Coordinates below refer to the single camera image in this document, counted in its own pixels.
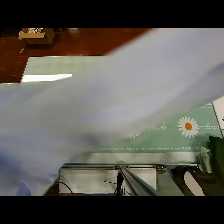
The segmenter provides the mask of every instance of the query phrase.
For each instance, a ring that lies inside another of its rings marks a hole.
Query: white daisy flower
[[[131,136],[130,138],[131,138],[131,139],[136,138],[136,137],[138,137],[140,134],[141,134],[141,132],[138,133],[138,134],[136,134],[136,135]]]
[[[191,138],[199,133],[199,127],[194,118],[186,116],[182,117],[181,119],[179,119],[177,127],[179,127],[178,130],[182,131],[182,135],[185,135],[185,137]]]

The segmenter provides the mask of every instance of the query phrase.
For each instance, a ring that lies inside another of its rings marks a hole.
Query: flower center
[[[192,129],[192,124],[190,124],[190,123],[186,123],[186,124],[185,124],[185,128],[186,128],[187,130],[191,130],[191,129]]]

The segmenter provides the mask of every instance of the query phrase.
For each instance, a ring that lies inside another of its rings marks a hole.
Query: wooden floor
[[[149,28],[79,28],[57,32],[51,46],[26,46],[18,37],[0,38],[0,83],[19,83],[29,57],[105,55]]]

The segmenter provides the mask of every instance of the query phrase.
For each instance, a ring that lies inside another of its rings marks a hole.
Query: metal bar
[[[158,196],[158,193],[154,188],[126,167],[121,166],[120,171],[133,196]]]

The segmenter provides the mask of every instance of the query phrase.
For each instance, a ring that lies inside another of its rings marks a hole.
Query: white fabric
[[[42,195],[65,162],[224,95],[224,29],[157,29],[94,70],[0,89],[0,195]]]

